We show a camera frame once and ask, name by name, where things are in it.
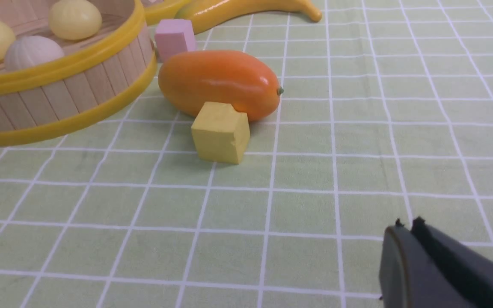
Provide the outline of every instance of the green checkered tablecloth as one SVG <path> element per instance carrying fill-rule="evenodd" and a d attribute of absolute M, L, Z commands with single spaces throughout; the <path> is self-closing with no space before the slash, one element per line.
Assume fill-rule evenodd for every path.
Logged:
<path fill-rule="evenodd" d="M 157 80 L 0 148 L 0 308 L 378 308 L 384 228 L 417 215 L 493 260 L 493 0 L 315 2 L 197 36 L 285 89 L 238 166 Z"/>

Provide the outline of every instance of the pink cube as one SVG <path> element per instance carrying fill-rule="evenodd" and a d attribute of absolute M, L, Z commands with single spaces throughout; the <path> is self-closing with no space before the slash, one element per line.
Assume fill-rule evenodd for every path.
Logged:
<path fill-rule="evenodd" d="M 191 21 L 163 19 L 155 29 L 155 43 L 162 62 L 173 55 L 197 49 Z"/>

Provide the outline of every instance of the wooden basket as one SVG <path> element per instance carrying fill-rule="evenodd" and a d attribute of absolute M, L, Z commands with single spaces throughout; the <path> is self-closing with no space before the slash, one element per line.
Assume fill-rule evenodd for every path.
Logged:
<path fill-rule="evenodd" d="M 140 0 L 89 0 L 102 28 L 82 41 L 49 30 L 57 0 L 0 0 L 0 21 L 17 38 L 49 37 L 66 56 L 16 72 L 0 62 L 0 146 L 56 138 L 113 115 L 136 99 L 157 70 Z"/>

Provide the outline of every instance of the yellow foam block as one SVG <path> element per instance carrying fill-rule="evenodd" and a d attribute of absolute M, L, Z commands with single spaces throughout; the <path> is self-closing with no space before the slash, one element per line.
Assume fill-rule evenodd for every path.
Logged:
<path fill-rule="evenodd" d="M 191 134 L 200 159 L 239 164 L 250 140 L 248 117 L 230 104 L 208 101 L 195 118 Z"/>

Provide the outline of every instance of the white egg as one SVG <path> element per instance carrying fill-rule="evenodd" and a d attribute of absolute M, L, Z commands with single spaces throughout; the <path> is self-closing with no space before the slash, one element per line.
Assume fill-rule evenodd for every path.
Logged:
<path fill-rule="evenodd" d="M 42 36 L 25 36 L 17 39 L 7 49 L 5 69 L 9 72 L 25 70 L 63 56 L 64 50 L 56 41 Z"/>

